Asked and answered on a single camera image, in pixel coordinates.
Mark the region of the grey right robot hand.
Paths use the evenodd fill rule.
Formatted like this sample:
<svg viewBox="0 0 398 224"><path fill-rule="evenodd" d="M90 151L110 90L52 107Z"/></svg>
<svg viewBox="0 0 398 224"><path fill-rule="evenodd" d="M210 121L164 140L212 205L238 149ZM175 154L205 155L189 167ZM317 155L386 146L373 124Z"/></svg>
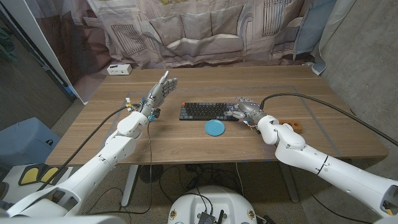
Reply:
<svg viewBox="0 0 398 224"><path fill-rule="evenodd" d="M257 124L267 114L260 109L260 105L246 97L236 97L238 103L230 110L225 111L224 115L233 116L237 119L248 118L252 123Z"/></svg>

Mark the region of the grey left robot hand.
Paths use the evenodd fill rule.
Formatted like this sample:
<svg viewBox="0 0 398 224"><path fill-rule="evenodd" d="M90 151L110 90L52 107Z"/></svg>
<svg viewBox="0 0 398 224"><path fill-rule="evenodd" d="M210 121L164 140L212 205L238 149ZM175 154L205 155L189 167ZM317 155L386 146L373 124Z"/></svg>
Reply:
<svg viewBox="0 0 398 224"><path fill-rule="evenodd" d="M166 71L159 82L153 86L146 100L139 107L138 112L146 117L152 115L155 110L161 106L167 95L176 89L178 83L177 78L168 79L168 75L169 71Z"/></svg>

